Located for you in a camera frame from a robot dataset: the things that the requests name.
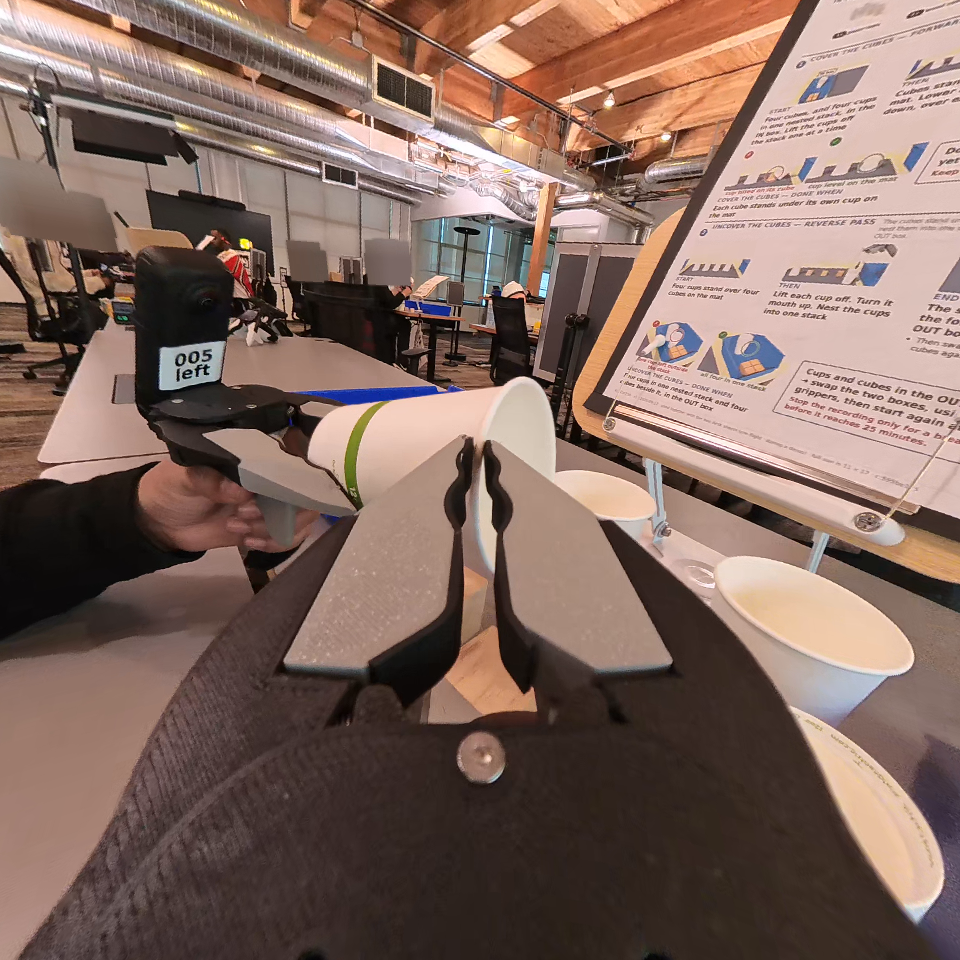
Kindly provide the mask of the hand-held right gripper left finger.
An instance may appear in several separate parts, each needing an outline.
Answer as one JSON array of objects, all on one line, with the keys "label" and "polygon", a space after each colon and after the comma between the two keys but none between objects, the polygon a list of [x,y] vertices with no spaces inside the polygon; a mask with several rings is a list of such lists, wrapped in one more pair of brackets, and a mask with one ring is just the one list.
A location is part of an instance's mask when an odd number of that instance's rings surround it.
[{"label": "hand-held right gripper left finger", "polygon": [[390,688],[404,707],[457,660],[474,440],[450,441],[362,508],[283,660]]}]

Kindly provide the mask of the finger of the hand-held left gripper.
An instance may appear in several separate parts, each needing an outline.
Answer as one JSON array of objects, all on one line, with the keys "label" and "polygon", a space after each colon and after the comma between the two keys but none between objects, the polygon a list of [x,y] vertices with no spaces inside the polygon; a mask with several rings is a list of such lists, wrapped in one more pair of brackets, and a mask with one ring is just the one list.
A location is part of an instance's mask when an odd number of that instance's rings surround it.
[{"label": "finger of the hand-held left gripper", "polygon": [[236,460],[236,482],[254,495],[334,517],[356,511],[326,470],[286,453],[272,436],[249,428],[222,428],[203,437]]}]

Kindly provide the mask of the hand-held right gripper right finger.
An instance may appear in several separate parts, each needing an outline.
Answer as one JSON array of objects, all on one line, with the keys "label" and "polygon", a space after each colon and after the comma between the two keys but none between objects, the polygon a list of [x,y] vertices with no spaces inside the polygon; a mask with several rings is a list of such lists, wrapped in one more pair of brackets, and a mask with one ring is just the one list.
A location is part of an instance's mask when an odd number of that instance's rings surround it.
[{"label": "hand-held right gripper right finger", "polygon": [[503,666],[523,692],[664,673],[673,658],[594,514],[503,444],[484,448]]}]

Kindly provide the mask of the white cup with green band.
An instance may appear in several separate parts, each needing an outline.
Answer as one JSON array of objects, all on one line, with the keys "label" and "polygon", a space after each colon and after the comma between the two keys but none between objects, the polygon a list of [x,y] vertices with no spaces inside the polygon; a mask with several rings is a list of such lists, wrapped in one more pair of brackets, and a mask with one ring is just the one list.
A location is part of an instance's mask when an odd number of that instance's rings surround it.
[{"label": "white cup with green band", "polygon": [[556,471],[551,409],[532,378],[515,378],[498,388],[336,407],[314,429],[306,457],[366,505],[460,436],[474,440],[463,535],[484,570],[493,573],[497,534],[482,477],[484,444],[498,442],[548,479]]}]

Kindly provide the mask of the person's left forearm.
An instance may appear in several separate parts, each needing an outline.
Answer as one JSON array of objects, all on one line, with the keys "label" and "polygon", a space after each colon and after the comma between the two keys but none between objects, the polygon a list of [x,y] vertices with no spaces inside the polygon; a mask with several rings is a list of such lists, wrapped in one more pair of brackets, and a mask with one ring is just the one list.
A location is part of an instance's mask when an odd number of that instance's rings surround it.
[{"label": "person's left forearm", "polygon": [[153,464],[80,483],[37,479],[1,493],[1,637],[65,613],[113,584],[190,563],[138,524],[138,486]]}]

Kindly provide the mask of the person's left hand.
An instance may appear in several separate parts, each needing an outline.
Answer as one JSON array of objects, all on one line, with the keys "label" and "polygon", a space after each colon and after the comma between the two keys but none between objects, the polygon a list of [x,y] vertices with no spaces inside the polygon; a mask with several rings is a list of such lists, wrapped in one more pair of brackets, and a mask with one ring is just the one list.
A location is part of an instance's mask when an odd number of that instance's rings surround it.
[{"label": "person's left hand", "polygon": [[159,462],[137,487],[140,529],[164,550],[238,547],[280,553],[255,495],[207,466]]}]

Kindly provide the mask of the black and white device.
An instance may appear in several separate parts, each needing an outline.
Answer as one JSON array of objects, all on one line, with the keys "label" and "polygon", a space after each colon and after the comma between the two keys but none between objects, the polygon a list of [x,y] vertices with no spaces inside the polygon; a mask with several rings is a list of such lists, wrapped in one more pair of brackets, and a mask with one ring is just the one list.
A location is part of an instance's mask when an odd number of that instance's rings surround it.
[{"label": "black and white device", "polygon": [[276,343],[293,337],[287,314],[257,297],[235,298],[228,337],[243,339],[248,347]]}]

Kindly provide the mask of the white paper cup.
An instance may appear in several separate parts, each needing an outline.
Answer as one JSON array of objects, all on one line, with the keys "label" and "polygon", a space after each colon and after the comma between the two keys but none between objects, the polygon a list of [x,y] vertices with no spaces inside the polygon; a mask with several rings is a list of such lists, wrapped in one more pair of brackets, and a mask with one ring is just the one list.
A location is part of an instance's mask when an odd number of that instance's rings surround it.
[{"label": "white paper cup", "polygon": [[880,762],[833,726],[791,707],[864,856],[918,924],[945,882],[941,847],[917,804]]},{"label": "white paper cup", "polygon": [[716,565],[714,582],[714,612],[786,703],[831,726],[914,665],[910,641],[890,618],[818,574],[738,556]]},{"label": "white paper cup", "polygon": [[635,541],[656,511],[655,500],[646,489],[611,474],[565,470],[556,473],[554,482],[599,521],[614,522]]}]

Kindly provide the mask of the light grey desk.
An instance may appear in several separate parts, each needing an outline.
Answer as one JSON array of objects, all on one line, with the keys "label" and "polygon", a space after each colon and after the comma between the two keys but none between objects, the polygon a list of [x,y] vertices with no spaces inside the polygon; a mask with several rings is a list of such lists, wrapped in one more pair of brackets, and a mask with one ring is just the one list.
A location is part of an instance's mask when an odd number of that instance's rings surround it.
[{"label": "light grey desk", "polygon": [[[113,402],[114,378],[134,371],[135,334],[109,322],[87,347],[38,462],[59,465],[164,453],[136,405]],[[426,385],[342,344],[298,337],[258,346],[229,339],[222,380],[292,392]]]}]

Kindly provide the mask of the blue plastic bin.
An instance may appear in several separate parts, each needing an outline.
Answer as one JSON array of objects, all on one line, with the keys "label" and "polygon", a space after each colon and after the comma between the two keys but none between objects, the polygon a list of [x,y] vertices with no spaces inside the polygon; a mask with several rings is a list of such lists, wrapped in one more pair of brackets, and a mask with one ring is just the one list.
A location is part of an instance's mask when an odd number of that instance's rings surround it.
[{"label": "blue plastic bin", "polygon": [[453,395],[462,393],[456,386],[442,388],[436,384],[421,382],[416,386],[350,388],[350,389],[323,389],[299,390],[301,394],[312,401],[329,404],[358,405],[376,402],[392,402],[438,395]]}]

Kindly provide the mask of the wooden cube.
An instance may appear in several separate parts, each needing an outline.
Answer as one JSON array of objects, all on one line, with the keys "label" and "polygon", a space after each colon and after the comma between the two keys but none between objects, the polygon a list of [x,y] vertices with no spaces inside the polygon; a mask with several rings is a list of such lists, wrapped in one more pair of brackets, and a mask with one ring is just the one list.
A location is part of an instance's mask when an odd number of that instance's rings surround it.
[{"label": "wooden cube", "polygon": [[498,628],[490,626],[465,642],[451,669],[433,693],[450,690],[479,715],[534,714],[537,710],[533,691],[523,693],[503,666]]}]

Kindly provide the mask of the black office chair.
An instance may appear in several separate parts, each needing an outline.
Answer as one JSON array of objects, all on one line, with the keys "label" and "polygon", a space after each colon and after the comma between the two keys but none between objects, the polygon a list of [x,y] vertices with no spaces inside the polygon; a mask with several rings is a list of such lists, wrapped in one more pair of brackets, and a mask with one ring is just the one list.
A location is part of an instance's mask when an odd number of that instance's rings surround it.
[{"label": "black office chair", "polygon": [[1,252],[1,266],[25,299],[30,340],[56,343],[60,354],[59,358],[27,366],[23,377],[36,379],[37,370],[62,366],[63,373],[55,382],[53,393],[57,397],[63,397],[84,357],[92,335],[88,304],[75,293],[51,294],[44,286],[43,280],[39,278],[41,299],[47,307],[47,314],[42,317],[34,297],[25,287],[15,265],[4,251]]},{"label": "black office chair", "polygon": [[491,306],[496,349],[491,353],[490,378],[494,386],[503,386],[514,378],[532,377],[525,301],[519,297],[499,295],[491,299]]}]

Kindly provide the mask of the black light panel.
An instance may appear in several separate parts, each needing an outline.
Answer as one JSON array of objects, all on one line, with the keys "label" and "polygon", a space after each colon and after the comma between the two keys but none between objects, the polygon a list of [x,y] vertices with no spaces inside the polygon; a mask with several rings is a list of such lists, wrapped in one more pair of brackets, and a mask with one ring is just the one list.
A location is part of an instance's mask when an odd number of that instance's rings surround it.
[{"label": "black light panel", "polygon": [[121,119],[73,107],[66,108],[72,124],[74,149],[102,157],[165,166],[179,156],[188,164],[198,161],[195,150],[178,132],[165,126]]}]

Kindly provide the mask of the white document stand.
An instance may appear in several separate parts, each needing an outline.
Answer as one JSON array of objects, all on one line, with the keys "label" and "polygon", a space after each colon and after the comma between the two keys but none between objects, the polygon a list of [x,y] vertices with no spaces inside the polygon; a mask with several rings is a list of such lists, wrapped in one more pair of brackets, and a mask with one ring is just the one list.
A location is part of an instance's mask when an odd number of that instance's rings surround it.
[{"label": "white document stand", "polygon": [[[589,354],[577,380],[573,396],[574,417],[589,435],[602,440],[612,440],[606,431],[605,414],[594,412],[587,402],[597,389],[617,350],[631,317],[640,303],[646,287],[652,281],[656,267],[666,251],[669,241],[677,229],[685,210],[679,209],[663,221],[644,244],[631,269],[626,283],[613,306],[597,341]],[[832,522],[821,521],[817,516],[805,510],[799,503],[788,501],[779,503],[764,491],[751,491],[748,487],[729,476],[735,466],[713,454],[705,454],[705,469],[689,464],[692,449],[671,440],[669,449],[660,455],[652,452],[655,462],[680,474],[693,477],[714,486],[726,493],[735,495],[750,503],[772,510],[793,522],[798,522],[816,531],[836,537],[846,543],[883,557],[906,569],[930,576],[944,582],[959,582],[959,545],[957,541],[939,534],[921,530],[913,526],[903,527],[903,539],[894,545],[880,545],[870,541],[858,531],[849,530]]]}]

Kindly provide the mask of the silver air duct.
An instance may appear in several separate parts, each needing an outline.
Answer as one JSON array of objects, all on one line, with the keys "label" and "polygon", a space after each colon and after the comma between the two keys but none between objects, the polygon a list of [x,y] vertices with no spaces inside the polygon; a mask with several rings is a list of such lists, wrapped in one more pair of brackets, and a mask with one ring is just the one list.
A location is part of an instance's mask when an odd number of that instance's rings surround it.
[{"label": "silver air duct", "polygon": [[526,150],[525,142],[518,156],[510,156],[453,136],[454,147],[477,148],[479,156],[432,164],[416,156],[415,145],[313,103],[39,2],[2,2],[2,66],[27,76],[40,65],[66,90],[182,116],[421,191],[477,181],[477,167],[593,188],[589,177],[571,170],[557,153]]}]

